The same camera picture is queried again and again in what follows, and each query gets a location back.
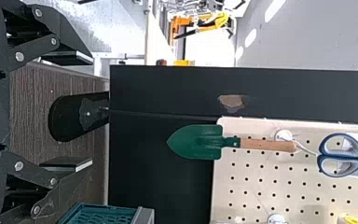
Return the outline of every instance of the pegboard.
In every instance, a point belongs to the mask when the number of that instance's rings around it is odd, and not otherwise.
[[[221,118],[223,136],[274,140],[281,129],[317,152],[331,133],[358,133],[358,125],[272,119]],[[342,214],[358,217],[358,178],[319,173],[316,157],[224,148],[214,162],[211,220],[266,223],[271,214],[290,224],[336,224]]]

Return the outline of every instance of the scissors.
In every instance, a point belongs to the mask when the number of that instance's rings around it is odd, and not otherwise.
[[[344,145],[349,144],[345,149],[330,149],[327,143],[332,138],[343,137]],[[346,133],[333,133],[325,137],[319,146],[321,155],[318,156],[318,166],[320,172],[330,177],[344,177],[347,175],[358,175],[358,140]],[[339,163],[339,167],[334,172],[327,169],[327,164],[332,162]]]

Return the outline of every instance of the yellow handle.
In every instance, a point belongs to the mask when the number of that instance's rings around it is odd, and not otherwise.
[[[241,148],[273,150],[293,153],[296,151],[296,143],[242,138]]]

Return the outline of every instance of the black panel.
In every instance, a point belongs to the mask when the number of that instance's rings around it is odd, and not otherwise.
[[[208,223],[212,161],[185,160],[166,141],[198,119],[111,113],[109,204],[156,209],[156,223]]]
[[[115,108],[162,114],[358,123],[358,71],[210,67],[112,67]],[[217,101],[241,94],[235,113]]]

